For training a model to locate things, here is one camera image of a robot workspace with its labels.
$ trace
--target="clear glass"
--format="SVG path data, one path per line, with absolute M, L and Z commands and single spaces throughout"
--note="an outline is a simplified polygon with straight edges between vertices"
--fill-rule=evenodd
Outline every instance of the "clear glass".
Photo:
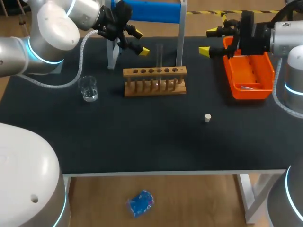
M 85 76 L 79 79 L 78 86 L 86 102 L 94 102 L 99 98 L 96 78 Z
M 162 60 L 163 60 L 163 44 L 156 44 L 156 68 L 157 72 L 161 72 Z
M 156 44 L 156 50 L 157 50 L 156 67 L 161 68 L 162 67 L 162 59 L 163 59 L 163 44 Z

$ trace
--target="orange plastic box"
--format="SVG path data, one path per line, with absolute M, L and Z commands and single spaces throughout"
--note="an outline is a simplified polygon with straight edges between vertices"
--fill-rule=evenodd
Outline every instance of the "orange plastic box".
M 223 39 L 224 47 L 232 44 L 232 37 Z M 233 58 L 223 57 L 226 74 L 235 99 L 266 99 L 273 90 L 275 71 L 268 54 L 241 56 L 237 50 Z

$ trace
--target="blue bar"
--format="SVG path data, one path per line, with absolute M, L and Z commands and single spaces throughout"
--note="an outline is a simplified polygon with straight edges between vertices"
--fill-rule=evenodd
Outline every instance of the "blue bar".
M 181 4 L 167 2 L 149 2 L 124 0 L 133 8 L 131 20 L 161 22 L 161 23 L 180 23 Z

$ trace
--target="wooden test tube rack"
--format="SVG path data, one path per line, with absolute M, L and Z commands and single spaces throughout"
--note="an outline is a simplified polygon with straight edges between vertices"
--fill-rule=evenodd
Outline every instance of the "wooden test tube rack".
M 184 82 L 184 76 L 186 75 L 185 66 L 123 69 L 123 77 L 127 80 L 124 85 L 124 96 L 186 94 Z

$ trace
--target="black tabletop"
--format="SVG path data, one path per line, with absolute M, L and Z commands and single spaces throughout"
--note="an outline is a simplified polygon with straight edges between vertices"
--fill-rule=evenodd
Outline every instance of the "black tabletop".
M 299 157 L 303 121 L 271 96 L 265 102 L 234 102 L 222 59 L 198 54 L 199 46 L 219 46 L 220 39 L 185 39 L 186 95 L 124 98 L 123 68 L 154 67 L 156 43 L 164 45 L 163 66 L 175 62 L 176 38 L 141 43 L 151 50 L 148 57 L 125 51 L 112 71 L 105 40 L 88 40 L 83 74 L 97 78 L 94 103 L 85 103 L 77 86 L 49 90 L 12 77 L 0 103 L 0 122 L 45 138 L 65 174 L 285 169 Z M 70 81 L 78 70 L 78 51 L 68 54 L 61 74 L 35 78 Z

